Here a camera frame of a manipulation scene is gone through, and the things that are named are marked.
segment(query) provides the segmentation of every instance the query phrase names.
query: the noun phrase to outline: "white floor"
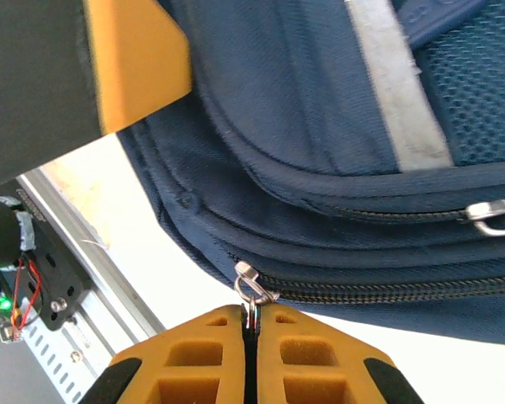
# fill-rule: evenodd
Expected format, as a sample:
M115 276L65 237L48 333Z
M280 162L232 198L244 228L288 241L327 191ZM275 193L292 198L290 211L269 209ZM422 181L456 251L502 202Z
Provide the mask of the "white floor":
M45 170L165 327L239 303L159 228L114 136ZM505 403L505 346L317 318L389 354L427 404Z

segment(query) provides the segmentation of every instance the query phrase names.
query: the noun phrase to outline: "zipper track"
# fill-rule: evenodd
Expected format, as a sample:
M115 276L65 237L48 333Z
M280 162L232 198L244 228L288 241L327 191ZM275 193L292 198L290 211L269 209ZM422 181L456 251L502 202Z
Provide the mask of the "zipper track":
M367 221L384 224L418 224L435 221L468 221L465 209L447 210L445 212L423 213L383 213L367 210L354 210L335 207L339 214L355 221Z
M461 299L505 294L505 276L407 284L314 284L292 282L260 274L258 282L280 297L305 303L373 305Z

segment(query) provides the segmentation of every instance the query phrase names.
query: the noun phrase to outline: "gray reflective strip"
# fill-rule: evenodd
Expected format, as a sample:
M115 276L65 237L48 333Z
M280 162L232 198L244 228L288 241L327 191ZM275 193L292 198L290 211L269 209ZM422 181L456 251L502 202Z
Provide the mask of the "gray reflective strip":
M401 172L452 167L391 0L345 0Z

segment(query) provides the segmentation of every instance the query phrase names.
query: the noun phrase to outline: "backpack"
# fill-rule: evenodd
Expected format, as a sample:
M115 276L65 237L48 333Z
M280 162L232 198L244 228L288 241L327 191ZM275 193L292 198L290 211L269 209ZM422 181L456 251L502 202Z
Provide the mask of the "backpack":
M194 91L119 138L200 267L231 285L245 261L309 312L505 343L505 0L160 3Z

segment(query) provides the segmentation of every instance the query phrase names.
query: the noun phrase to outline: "mesh pocket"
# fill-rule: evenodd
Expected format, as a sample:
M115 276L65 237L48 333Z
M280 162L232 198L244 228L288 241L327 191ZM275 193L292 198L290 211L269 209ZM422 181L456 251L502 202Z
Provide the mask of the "mesh pocket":
M505 0L416 54L456 165L505 162Z

